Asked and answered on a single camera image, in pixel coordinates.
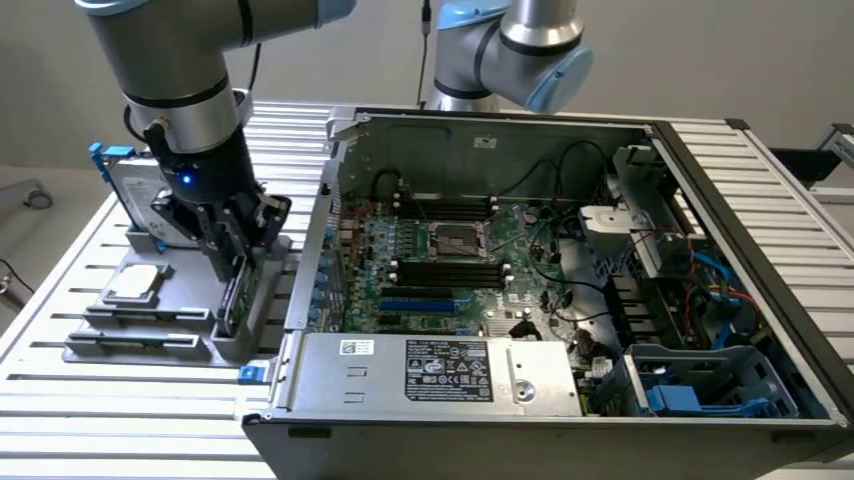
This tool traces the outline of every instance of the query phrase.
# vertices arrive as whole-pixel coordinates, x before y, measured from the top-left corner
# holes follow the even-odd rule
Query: circuit board
[[[549,326],[549,305],[558,298],[561,285],[537,274],[531,267],[537,260],[529,254],[531,234],[541,226],[535,208],[526,204],[502,205],[481,222],[402,219],[384,204],[346,205],[346,208],[350,214],[342,222],[348,265],[344,331],[507,336],[525,318],[538,326],[543,336],[561,337]],[[545,228],[534,256],[539,258],[541,271],[563,278],[553,243],[557,245],[551,229]],[[503,273],[511,281],[501,288],[443,289],[442,302],[447,306],[443,311],[388,311],[384,307],[399,304],[384,302],[384,292],[399,286],[394,278],[402,270],[395,266],[431,262],[451,267],[495,265],[506,269]]]

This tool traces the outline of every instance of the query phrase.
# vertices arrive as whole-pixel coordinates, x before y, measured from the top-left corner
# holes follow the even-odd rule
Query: white floor
[[[0,166],[0,188],[34,177],[54,196],[54,206],[40,211],[23,205],[0,210],[0,258],[12,264],[24,281],[39,288],[110,189],[95,168]],[[20,285],[15,288],[27,294]],[[0,306],[0,334],[13,319],[15,313]]]

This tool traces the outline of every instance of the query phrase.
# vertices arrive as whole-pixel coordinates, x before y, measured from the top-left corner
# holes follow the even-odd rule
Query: slotted aluminum frame
[[[328,111],[258,103],[246,129],[259,180],[294,199],[283,230],[294,240],[290,275],[328,159]],[[597,117],[673,123],[839,355],[854,364],[850,237],[791,184],[753,134],[715,120]],[[238,386],[234,369],[62,361],[63,340],[83,322],[76,315],[127,251],[127,223],[111,197],[0,338],[0,478],[274,478],[234,420],[263,407],[267,386]],[[286,276],[268,325],[284,322],[291,286]],[[280,330],[266,329],[259,359],[278,348]],[[778,478],[813,478],[814,467],[799,464]],[[829,467],[854,468],[854,456],[821,466]]]

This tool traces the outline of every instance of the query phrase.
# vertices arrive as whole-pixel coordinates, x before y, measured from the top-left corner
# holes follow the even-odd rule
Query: warning label
[[[406,397],[414,402],[491,402],[486,342],[407,340]]]

